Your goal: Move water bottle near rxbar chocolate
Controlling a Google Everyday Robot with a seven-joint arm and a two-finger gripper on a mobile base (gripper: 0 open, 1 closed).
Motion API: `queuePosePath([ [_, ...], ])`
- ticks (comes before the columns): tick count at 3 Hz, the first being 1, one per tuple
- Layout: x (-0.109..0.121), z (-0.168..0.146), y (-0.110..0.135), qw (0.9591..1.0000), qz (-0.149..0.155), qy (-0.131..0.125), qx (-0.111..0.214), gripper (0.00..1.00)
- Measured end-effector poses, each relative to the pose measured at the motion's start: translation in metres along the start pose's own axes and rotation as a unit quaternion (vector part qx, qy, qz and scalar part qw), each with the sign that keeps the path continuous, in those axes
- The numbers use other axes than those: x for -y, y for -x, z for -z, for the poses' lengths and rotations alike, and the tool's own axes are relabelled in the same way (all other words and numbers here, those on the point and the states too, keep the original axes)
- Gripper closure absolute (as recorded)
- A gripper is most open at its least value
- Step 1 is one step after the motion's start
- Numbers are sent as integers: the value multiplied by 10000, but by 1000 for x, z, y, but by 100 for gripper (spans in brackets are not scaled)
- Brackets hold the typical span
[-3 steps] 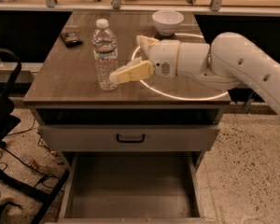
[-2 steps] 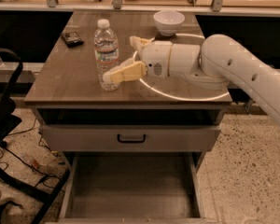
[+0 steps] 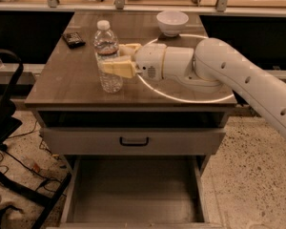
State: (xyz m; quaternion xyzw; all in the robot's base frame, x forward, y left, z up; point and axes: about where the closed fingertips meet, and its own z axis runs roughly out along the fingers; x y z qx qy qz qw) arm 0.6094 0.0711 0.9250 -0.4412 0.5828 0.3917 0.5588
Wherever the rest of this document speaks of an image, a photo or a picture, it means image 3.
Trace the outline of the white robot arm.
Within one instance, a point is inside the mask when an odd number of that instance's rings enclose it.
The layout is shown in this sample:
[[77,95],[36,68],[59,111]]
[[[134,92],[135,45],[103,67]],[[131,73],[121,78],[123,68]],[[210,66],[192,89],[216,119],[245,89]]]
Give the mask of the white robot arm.
[[227,85],[286,138],[286,83],[227,43],[206,38],[194,49],[156,43],[126,44],[120,49],[121,56],[99,62],[104,73],[171,79],[203,93],[214,93]]

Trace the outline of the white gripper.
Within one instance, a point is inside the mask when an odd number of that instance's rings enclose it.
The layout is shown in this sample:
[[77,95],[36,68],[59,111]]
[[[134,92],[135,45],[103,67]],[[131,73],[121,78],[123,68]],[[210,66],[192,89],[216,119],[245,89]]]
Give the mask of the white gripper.
[[136,65],[145,79],[159,81],[162,79],[162,65],[167,46],[165,44],[148,44],[142,47],[139,43],[120,44],[121,56],[108,58],[101,62],[104,73],[133,78]]

